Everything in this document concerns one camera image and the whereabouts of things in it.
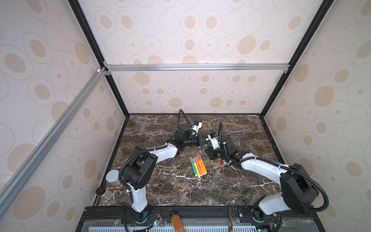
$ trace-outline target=jar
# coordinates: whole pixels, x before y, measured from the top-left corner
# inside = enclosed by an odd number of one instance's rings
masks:
[[[118,186],[120,184],[118,173],[119,171],[116,169],[109,171],[106,175],[106,181],[112,186]]]

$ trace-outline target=marble tabletop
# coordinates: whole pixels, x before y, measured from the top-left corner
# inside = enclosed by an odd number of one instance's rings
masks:
[[[217,132],[219,122],[223,122],[224,134],[229,135],[237,149],[247,150],[255,155],[278,162],[268,136],[255,115],[188,115],[190,121],[203,123],[199,134]],[[174,133],[177,124],[175,114],[131,115],[116,153],[112,169],[121,165],[134,148],[163,145]],[[280,192],[280,186],[271,180],[251,171],[236,167],[222,167],[219,159],[210,161],[204,147],[185,149],[173,159],[158,163],[146,186],[148,204],[151,206],[214,206],[243,205],[245,199],[252,205],[262,196]],[[207,174],[198,178],[189,157],[201,155]],[[129,194],[122,185],[106,186],[114,196],[110,201],[99,200],[98,206],[120,206],[122,201],[130,202]]]

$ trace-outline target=green highlighter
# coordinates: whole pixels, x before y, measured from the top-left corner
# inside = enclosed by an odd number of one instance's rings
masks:
[[[193,163],[192,158],[189,157],[189,160],[191,161],[191,164],[192,164],[192,168],[193,168],[194,176],[197,176],[196,168],[195,168],[195,166],[194,166],[194,163]]]

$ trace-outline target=enclosure wall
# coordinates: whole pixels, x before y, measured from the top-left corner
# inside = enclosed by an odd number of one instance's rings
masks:
[[[328,232],[371,226],[370,61],[371,1],[338,1],[265,117],[285,161],[325,188]]]
[[[141,72],[140,65],[288,63],[322,1],[79,2],[106,63],[139,65],[113,73],[130,113],[260,113],[283,70]]]
[[[0,219],[0,231],[74,232],[104,178],[123,122],[102,77]]]
[[[0,2],[0,189],[96,73],[88,47],[64,1]]]

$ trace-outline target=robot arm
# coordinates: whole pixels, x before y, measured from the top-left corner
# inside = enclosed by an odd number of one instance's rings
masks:
[[[148,148],[137,146],[130,157],[137,156],[135,159],[129,158],[129,162],[122,167],[122,180],[128,185],[131,200],[132,214],[138,222],[143,222],[147,216],[147,198],[145,186],[151,178],[155,165],[166,159],[172,159],[181,154],[185,147],[202,146],[206,141],[204,137],[198,135],[198,130],[202,123],[195,121],[190,124],[181,124],[165,145],[158,148]]]
[[[210,134],[207,137],[207,141],[211,143],[211,146],[209,144],[205,152],[211,160],[216,158],[227,160],[225,166],[234,165],[253,171],[281,186],[282,192],[262,197],[253,205],[250,213],[253,214],[256,221],[264,221],[268,215],[275,212],[293,210],[296,213],[305,213],[310,208],[319,191],[314,187],[313,182],[309,180],[310,178],[303,178],[303,176],[308,176],[308,174],[301,165],[288,166],[277,164],[259,158],[245,150],[237,150],[228,135],[222,136],[222,130],[223,127],[221,126],[221,132]]]

